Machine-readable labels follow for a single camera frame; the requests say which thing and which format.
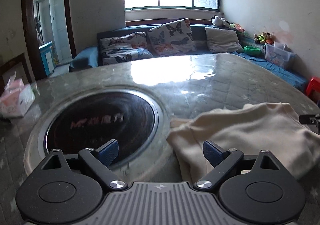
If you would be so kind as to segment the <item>clear plastic storage box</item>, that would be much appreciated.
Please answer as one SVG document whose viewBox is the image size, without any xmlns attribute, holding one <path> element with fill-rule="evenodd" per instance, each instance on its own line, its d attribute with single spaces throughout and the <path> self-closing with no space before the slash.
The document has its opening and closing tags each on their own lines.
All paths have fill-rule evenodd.
<svg viewBox="0 0 320 225">
<path fill-rule="evenodd" d="M 296 58 L 295 53 L 265 44 L 265 59 L 283 69 L 291 69 Z"/>
</svg>

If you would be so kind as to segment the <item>red plastic stool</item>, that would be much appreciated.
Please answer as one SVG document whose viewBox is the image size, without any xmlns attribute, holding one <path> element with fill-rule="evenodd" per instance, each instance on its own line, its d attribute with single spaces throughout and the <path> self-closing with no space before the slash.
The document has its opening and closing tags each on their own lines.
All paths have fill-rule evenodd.
<svg viewBox="0 0 320 225">
<path fill-rule="evenodd" d="M 313 76 L 305 90 L 305 95 L 317 103 L 320 100 L 320 78 Z"/>
</svg>

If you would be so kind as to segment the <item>pink tissue pack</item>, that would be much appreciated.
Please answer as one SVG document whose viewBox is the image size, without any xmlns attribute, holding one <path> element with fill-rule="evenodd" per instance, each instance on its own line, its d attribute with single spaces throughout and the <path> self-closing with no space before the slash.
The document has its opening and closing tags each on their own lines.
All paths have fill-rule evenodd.
<svg viewBox="0 0 320 225">
<path fill-rule="evenodd" d="M 22 79 L 12 75 L 1 95 L 1 117 L 18 118 L 27 113 L 35 100 L 35 94 L 30 84 L 24 84 Z"/>
</svg>

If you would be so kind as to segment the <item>black white plush toy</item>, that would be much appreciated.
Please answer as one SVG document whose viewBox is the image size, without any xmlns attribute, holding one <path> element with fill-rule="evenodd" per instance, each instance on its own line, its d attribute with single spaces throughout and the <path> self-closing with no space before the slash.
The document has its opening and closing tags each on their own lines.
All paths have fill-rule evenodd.
<svg viewBox="0 0 320 225">
<path fill-rule="evenodd" d="M 220 18 L 219 16 L 215 15 L 211 18 L 212 25 L 215 27 L 230 27 L 230 23 L 224 18 Z"/>
</svg>

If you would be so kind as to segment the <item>light blue small cabinet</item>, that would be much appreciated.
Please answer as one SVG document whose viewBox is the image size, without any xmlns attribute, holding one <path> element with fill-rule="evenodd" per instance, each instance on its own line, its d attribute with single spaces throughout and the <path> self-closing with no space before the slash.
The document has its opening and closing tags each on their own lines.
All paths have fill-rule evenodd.
<svg viewBox="0 0 320 225">
<path fill-rule="evenodd" d="M 53 61 L 53 54 L 52 54 L 52 47 L 53 47 L 52 41 L 47 42 L 42 46 L 39 46 L 41 59 L 42 59 L 46 76 L 51 75 L 55 69 L 55 63 Z"/>
</svg>

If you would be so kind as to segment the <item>colourful plush toys pile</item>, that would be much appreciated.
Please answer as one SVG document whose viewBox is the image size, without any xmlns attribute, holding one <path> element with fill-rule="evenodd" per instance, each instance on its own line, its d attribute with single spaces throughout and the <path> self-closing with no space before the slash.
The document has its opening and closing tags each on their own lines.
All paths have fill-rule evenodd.
<svg viewBox="0 0 320 225">
<path fill-rule="evenodd" d="M 258 44 L 274 44 L 273 34 L 268 32 L 263 32 L 260 35 L 254 34 L 253 41 Z"/>
</svg>

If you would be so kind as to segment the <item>upright butterfly print pillow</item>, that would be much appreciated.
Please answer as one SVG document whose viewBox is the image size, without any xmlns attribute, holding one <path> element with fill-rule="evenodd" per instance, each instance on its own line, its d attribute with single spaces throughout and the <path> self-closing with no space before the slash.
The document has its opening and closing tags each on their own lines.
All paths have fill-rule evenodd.
<svg viewBox="0 0 320 225">
<path fill-rule="evenodd" d="M 188 18 L 154 27 L 147 36 L 159 56 L 186 55 L 196 51 Z"/>
</svg>

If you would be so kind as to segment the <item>dark wooden door frame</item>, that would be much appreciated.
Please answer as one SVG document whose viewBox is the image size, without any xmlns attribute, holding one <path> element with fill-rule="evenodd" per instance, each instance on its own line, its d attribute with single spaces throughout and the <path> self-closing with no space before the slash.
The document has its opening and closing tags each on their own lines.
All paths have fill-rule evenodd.
<svg viewBox="0 0 320 225">
<path fill-rule="evenodd" d="M 69 46 L 71 49 L 72 57 L 76 56 L 76 47 L 73 36 L 71 11 L 69 0 L 64 0 L 65 5 L 65 17 L 66 27 L 69 40 Z M 42 64 L 39 45 L 36 40 L 36 24 L 34 18 L 34 0 L 21 0 L 21 13 L 22 23 L 24 31 L 24 39 L 28 52 L 28 57 L 33 71 L 35 80 L 41 80 L 46 78 L 46 72 Z"/>
</svg>

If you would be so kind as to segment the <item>green plastic bowl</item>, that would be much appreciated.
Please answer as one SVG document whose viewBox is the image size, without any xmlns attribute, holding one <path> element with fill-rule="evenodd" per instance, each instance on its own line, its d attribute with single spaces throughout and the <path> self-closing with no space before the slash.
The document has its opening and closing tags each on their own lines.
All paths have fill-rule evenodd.
<svg viewBox="0 0 320 225">
<path fill-rule="evenodd" d="M 253 46 L 245 46 L 244 52 L 250 56 L 259 56 L 261 54 L 261 49 Z"/>
</svg>

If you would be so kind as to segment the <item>cream knit garment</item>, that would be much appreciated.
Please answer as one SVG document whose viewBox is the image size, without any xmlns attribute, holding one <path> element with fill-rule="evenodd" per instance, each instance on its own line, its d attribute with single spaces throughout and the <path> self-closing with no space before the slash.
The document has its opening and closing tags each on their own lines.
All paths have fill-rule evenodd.
<svg viewBox="0 0 320 225">
<path fill-rule="evenodd" d="M 213 109 L 195 119 L 172 119 L 167 136 L 183 180 L 195 183 L 212 171 L 202 147 L 206 140 L 246 155 L 270 150 L 300 179 L 319 163 L 319 135 L 299 123 L 289 103 L 245 104 L 242 109 Z"/>
</svg>

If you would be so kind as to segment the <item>flat butterfly print pillow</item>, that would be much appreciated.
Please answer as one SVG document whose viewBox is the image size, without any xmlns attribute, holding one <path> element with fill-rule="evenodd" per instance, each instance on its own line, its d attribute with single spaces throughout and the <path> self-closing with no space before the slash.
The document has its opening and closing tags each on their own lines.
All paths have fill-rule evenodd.
<svg viewBox="0 0 320 225">
<path fill-rule="evenodd" d="M 99 40 L 99 49 L 103 65 L 154 58 L 148 50 L 145 32 L 102 38 Z"/>
</svg>

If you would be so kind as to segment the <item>blue corner sofa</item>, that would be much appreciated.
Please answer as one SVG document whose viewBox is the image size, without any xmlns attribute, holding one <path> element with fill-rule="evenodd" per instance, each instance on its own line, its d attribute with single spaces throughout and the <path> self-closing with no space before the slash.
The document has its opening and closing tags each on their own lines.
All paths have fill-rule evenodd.
<svg viewBox="0 0 320 225">
<path fill-rule="evenodd" d="M 153 26 L 152 25 L 138 25 L 126 28 L 121 28 L 114 31 L 105 31 L 97 34 L 97 40 L 100 41 L 107 37 L 120 37 L 128 34 L 135 33 L 137 31 L 147 32 Z M 205 32 L 204 24 L 192 24 L 191 30 L 193 32 L 193 38 L 196 44 L 197 54 L 208 54 L 209 49 L 207 47 L 207 36 Z M 297 72 L 289 69 L 277 66 L 275 63 L 265 59 L 265 48 L 260 47 L 260 54 L 247 54 L 245 52 L 233 51 L 232 54 L 238 55 L 250 62 L 261 66 L 262 68 L 269 70 L 274 75 L 286 81 L 291 86 L 297 88 L 301 92 L 304 92 L 308 85 L 308 80 L 299 75 Z M 99 54 L 100 48 L 98 46 L 87 47 L 82 50 L 69 65 L 70 72 L 76 72 L 84 69 L 95 68 L 102 65 L 102 59 Z"/>
</svg>

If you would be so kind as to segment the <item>round black induction cooktop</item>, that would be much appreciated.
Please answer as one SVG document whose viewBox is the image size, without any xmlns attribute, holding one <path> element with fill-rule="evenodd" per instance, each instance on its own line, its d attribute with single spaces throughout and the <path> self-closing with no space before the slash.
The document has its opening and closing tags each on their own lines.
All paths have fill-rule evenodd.
<svg viewBox="0 0 320 225">
<path fill-rule="evenodd" d="M 111 139 L 119 144 L 112 166 L 136 158 L 153 140 L 159 124 L 156 103 L 129 89 L 107 89 L 86 95 L 55 114 L 43 129 L 43 149 L 67 155 L 97 149 Z"/>
</svg>

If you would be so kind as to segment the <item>plain grey cushion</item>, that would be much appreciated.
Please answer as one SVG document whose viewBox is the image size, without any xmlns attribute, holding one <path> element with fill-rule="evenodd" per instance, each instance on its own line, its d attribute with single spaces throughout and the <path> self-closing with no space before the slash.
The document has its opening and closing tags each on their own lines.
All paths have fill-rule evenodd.
<svg viewBox="0 0 320 225">
<path fill-rule="evenodd" d="M 236 31 L 206 27 L 207 46 L 212 53 L 242 53 L 244 50 L 239 42 Z"/>
</svg>

